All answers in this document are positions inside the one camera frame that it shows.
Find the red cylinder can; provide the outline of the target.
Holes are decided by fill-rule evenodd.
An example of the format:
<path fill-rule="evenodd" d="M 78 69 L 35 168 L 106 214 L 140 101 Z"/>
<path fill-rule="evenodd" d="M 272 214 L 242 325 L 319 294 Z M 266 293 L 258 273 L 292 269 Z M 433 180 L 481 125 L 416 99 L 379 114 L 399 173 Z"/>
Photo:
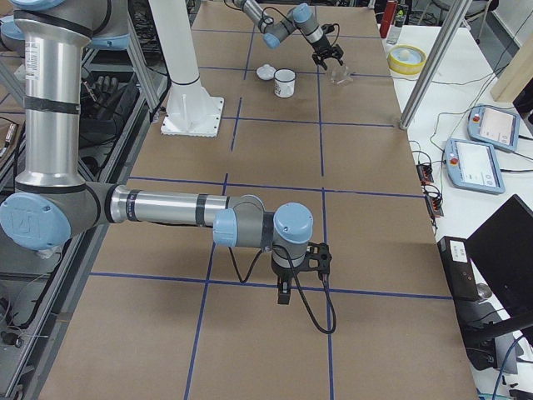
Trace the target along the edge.
<path fill-rule="evenodd" d="M 390 29 L 390 25 L 394 19 L 396 11 L 397 0 L 388 0 L 381 19 L 380 36 L 386 38 Z"/>

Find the orange connector module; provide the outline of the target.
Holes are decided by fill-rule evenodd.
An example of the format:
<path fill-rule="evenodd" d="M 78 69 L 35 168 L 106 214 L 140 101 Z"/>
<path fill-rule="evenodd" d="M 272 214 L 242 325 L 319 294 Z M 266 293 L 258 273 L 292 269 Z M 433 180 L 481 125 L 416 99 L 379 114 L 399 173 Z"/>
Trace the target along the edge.
<path fill-rule="evenodd" d="M 416 171 L 421 181 L 421 185 L 426 185 L 434 182 L 432 175 L 432 164 L 430 162 L 418 163 L 416 165 Z"/>
<path fill-rule="evenodd" d="M 426 207 L 431 218 L 441 218 L 444 216 L 442 210 L 442 196 L 436 192 L 425 194 Z"/>

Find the wooden board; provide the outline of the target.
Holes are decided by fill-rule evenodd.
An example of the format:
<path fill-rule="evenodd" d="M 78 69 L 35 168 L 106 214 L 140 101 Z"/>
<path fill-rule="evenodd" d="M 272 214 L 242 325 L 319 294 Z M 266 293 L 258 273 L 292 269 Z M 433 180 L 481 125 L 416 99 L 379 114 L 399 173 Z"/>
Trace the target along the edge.
<path fill-rule="evenodd" d="M 529 36 L 491 89 L 493 100 L 512 103 L 532 79 L 532 63 L 533 38 Z"/>

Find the orange connector module far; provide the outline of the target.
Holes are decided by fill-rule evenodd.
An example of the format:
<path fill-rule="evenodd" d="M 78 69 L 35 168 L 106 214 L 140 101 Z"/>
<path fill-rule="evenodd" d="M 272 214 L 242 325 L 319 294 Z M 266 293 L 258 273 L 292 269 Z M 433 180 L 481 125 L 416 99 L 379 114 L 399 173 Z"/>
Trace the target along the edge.
<path fill-rule="evenodd" d="M 421 185 L 426 185 L 434 182 L 432 175 L 432 164 L 430 162 L 418 163 L 416 165 L 416 171 L 421 181 Z"/>

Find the orange connector module near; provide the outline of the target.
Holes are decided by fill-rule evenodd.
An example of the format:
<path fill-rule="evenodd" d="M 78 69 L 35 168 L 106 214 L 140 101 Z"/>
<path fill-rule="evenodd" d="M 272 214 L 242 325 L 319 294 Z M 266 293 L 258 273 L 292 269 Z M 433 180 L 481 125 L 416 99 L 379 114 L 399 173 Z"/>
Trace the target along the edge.
<path fill-rule="evenodd" d="M 441 218 L 444 216 L 442 210 L 442 196 L 436 192 L 425 194 L 426 207 L 431 218 Z"/>

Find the near teach pendant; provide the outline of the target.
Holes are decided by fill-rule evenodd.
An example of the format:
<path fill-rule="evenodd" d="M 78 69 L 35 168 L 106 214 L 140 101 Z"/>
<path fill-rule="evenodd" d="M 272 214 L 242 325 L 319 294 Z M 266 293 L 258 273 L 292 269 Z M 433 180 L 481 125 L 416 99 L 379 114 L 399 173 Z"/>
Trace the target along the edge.
<path fill-rule="evenodd" d="M 452 137 L 446 142 L 444 156 L 448 177 L 456 188 L 490 194 L 506 191 L 491 144 Z"/>

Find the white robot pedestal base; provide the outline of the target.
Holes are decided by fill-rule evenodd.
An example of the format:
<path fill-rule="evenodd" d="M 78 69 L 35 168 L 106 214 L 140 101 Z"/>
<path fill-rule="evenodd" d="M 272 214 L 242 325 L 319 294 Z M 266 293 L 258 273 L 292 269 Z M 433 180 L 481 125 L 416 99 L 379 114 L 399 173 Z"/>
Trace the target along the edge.
<path fill-rule="evenodd" d="M 224 99 L 211 96 L 202 86 L 186 3 L 153 0 L 149 5 L 171 84 L 161 132 L 213 138 Z"/>

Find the yellow rimmed round container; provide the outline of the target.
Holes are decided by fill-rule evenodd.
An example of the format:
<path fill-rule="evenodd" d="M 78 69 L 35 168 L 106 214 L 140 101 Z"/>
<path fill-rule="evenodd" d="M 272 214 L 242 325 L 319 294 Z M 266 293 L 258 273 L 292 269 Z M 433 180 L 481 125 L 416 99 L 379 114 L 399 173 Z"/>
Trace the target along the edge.
<path fill-rule="evenodd" d="M 426 54 L 412 45 L 396 45 L 387 55 L 390 70 L 401 75 L 414 76 L 421 72 L 426 63 Z"/>

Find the teach pendant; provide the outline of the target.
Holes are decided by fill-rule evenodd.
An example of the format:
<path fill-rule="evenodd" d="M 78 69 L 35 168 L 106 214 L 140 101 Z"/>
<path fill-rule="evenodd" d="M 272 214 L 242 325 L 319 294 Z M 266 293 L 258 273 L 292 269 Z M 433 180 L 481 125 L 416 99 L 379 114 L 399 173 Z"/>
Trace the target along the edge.
<path fill-rule="evenodd" d="M 444 156 L 448 177 L 456 188 L 490 194 L 506 191 L 491 144 L 452 137 L 446 142 Z"/>
<path fill-rule="evenodd" d="M 470 111 L 467 132 L 472 140 L 489 143 L 512 153 L 517 149 L 519 115 L 491 105 L 481 104 Z"/>

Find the black monitor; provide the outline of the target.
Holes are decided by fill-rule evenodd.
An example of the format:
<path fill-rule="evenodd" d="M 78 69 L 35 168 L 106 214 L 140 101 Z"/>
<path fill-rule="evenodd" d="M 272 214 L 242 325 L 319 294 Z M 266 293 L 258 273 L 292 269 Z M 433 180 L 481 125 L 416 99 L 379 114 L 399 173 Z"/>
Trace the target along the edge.
<path fill-rule="evenodd" d="M 532 310 L 532 209 L 518 195 L 467 238 L 466 251 L 511 316 Z"/>

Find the far teach pendant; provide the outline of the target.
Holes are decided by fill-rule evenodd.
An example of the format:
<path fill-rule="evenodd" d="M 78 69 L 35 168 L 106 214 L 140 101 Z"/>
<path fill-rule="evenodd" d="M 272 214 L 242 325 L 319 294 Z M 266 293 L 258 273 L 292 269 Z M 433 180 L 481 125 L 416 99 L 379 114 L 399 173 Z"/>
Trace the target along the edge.
<path fill-rule="evenodd" d="M 467 132 L 472 140 L 489 143 L 512 153 L 517 149 L 519 115 L 491 105 L 481 104 L 470 111 Z"/>

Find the black computer box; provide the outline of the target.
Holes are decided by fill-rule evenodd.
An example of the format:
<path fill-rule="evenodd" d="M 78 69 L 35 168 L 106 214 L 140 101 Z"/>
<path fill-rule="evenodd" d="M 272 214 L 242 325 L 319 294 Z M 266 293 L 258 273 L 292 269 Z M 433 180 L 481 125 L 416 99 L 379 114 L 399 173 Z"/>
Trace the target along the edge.
<path fill-rule="evenodd" d="M 437 245 L 460 325 L 480 328 L 499 322 L 499 308 L 489 302 L 493 292 L 486 283 L 476 281 L 466 240 L 444 236 Z"/>

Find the dark spray bottle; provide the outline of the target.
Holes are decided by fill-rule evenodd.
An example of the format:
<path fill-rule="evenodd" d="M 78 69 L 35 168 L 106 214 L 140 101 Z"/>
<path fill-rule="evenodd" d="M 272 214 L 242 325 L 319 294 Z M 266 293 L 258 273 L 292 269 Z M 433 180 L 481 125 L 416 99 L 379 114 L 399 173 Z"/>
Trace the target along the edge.
<path fill-rule="evenodd" d="M 394 22 L 391 23 L 386 42 L 388 44 L 397 44 L 404 26 L 408 13 L 408 6 L 404 3 L 399 3 L 396 7 L 396 15 Z"/>

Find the white enamel cup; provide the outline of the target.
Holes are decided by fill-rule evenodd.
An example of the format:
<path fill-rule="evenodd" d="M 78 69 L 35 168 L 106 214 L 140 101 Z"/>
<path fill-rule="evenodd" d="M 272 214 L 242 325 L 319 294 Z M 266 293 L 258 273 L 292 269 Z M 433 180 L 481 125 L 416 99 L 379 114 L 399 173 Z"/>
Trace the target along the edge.
<path fill-rule="evenodd" d="M 274 73 L 274 93 L 279 98 L 290 98 L 295 92 L 296 73 L 291 69 L 277 69 Z"/>

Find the white enamel cup lid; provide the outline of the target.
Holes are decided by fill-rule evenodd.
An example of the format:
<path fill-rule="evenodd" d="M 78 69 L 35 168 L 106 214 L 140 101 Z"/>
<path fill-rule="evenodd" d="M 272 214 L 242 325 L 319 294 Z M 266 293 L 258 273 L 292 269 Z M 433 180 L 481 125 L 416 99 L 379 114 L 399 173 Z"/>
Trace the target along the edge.
<path fill-rule="evenodd" d="M 262 81 L 270 81 L 274 78 L 276 69 L 270 64 L 264 64 L 256 70 L 256 75 Z"/>

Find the aluminium frame post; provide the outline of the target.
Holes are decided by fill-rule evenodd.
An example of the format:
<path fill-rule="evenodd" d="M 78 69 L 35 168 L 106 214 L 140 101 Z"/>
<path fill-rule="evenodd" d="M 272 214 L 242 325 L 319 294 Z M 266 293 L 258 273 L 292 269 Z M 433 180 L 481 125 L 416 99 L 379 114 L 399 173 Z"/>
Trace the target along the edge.
<path fill-rule="evenodd" d="M 403 110 L 401 119 L 399 121 L 400 129 L 407 130 L 407 128 L 410 126 L 429 86 L 431 85 L 431 81 L 441 64 L 441 61 L 446 55 L 447 49 L 451 45 L 451 42 L 456 35 L 456 31 L 461 25 L 461 22 L 471 4 L 472 0 L 460 0 L 455 1 L 452 4 L 447 17 L 443 22 L 439 33 L 437 34 L 429 56 L 426 59 L 425 66 L 422 68 L 420 76 L 417 79 L 417 82 L 413 87 L 411 95 L 409 96 L 409 99 Z"/>

